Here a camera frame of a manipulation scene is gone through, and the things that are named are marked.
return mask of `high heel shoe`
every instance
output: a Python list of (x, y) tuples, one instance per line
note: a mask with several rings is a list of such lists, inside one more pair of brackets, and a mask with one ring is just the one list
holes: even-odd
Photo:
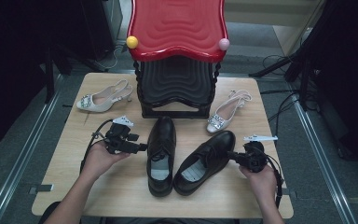
[(112, 107), (117, 101), (122, 101), (124, 99), (130, 101), (131, 94), (132, 85), (129, 85), (128, 80), (121, 79), (116, 85), (106, 87), (103, 91), (83, 96), (76, 103), (76, 106), (82, 110), (104, 112)]
[(238, 107), (243, 107), (245, 102), (251, 101), (252, 96), (248, 91), (231, 91), (228, 100), (223, 102), (208, 119), (207, 130), (216, 133), (224, 130), (232, 121)]

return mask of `floor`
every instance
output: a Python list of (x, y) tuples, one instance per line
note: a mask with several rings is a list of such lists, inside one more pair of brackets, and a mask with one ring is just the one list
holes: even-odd
[[(120, 2), (124, 18), (119, 39), (124, 40), (131, 15), (131, 1)], [(241, 63), (241, 59), (247, 57), (247, 63), (252, 64), (252, 60), (260, 63), (262, 60), (259, 59), (270, 55), (282, 56), (278, 40), (268, 25), (228, 23), (227, 30), (231, 41), (227, 56), (233, 59), (230, 62), (235, 63), (235, 59), (238, 59), (238, 63)], [(130, 64), (120, 60), (125, 57), (124, 54), (118, 56), (117, 53), (117, 57), (117, 66), (110, 68), (110, 72), (132, 69)], [(270, 57), (266, 60), (266, 65), (279, 59), (277, 56)], [(106, 57), (100, 63), (115, 64), (115, 55)], [(249, 67), (243, 71), (241, 67), (232, 65), (222, 68), (223, 75), (241, 77), (253, 69)], [(85, 68), (75, 66), (74, 70), (71, 77), (58, 75), (57, 83), (70, 78), (70, 85), (80, 85), (84, 75), (76, 74), (80, 70), (85, 71)], [(282, 81), (282, 77), (270, 75), (258, 80), (258, 83), (261, 91), (298, 88), (296, 82), (288, 84)], [(43, 104), (43, 92), (36, 96), (13, 125), (13, 130), (0, 143), (0, 192), (2, 188), (7, 188), (3, 190), (7, 195), (0, 195), (0, 207), (3, 208), (0, 209), (0, 223), (34, 223), (37, 220), (28, 205), (34, 200), (31, 190), (42, 181), (40, 173), (48, 167), (48, 155), (53, 153), (61, 134), (57, 130), (63, 127), (70, 111), (69, 106), (77, 94), (69, 88), (57, 89), (57, 93), (59, 96), (49, 105)], [(263, 95), (268, 117), (276, 112), (285, 96)], [(46, 114), (51, 115), (48, 121), (41, 119)], [(280, 120), (281, 135), (277, 149), (290, 189), (288, 193), (295, 208), (295, 216), (286, 222), (358, 223), (358, 161), (345, 161), (338, 156), (331, 134), (317, 112), (305, 113), (298, 105), (294, 105), (291, 110), (282, 114)], [(36, 124), (44, 130), (42, 133), (33, 132)], [(276, 131), (274, 123), (271, 123), (271, 130)], [(38, 146), (29, 139), (36, 139)], [(21, 166), (19, 163), (22, 162), (28, 165)], [(98, 223), (94, 221), (95, 218), (86, 218), (83, 223)], [(258, 222), (259, 220), (244, 220), (241, 223)]]

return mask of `black dress shoe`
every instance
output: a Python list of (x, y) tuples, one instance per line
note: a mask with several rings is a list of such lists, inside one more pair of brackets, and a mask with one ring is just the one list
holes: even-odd
[(176, 131), (170, 117), (160, 117), (147, 141), (147, 176), (150, 193), (163, 197), (172, 191)]
[(212, 175), (228, 164), (228, 151), (235, 147), (235, 135), (222, 131), (202, 143), (182, 163), (173, 179), (173, 187), (184, 196), (192, 194)]

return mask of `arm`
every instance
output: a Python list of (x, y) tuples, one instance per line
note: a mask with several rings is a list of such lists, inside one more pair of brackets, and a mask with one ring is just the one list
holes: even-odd
[(263, 216), (263, 223), (283, 223), (281, 214), (275, 205), (275, 187), (277, 182), (274, 170), (266, 165), (259, 173), (252, 173), (243, 166), (240, 166), (240, 171), (251, 182), (251, 188)]
[(129, 156), (129, 153), (112, 155), (106, 150), (104, 142), (95, 143), (89, 151), (82, 173), (45, 223), (79, 223), (95, 181), (114, 163)]

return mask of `yellow ball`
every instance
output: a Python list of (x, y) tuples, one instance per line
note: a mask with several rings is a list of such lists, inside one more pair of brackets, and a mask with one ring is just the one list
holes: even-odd
[(129, 37), (127, 37), (126, 43), (129, 49), (135, 49), (138, 46), (138, 39), (135, 36), (130, 35)]

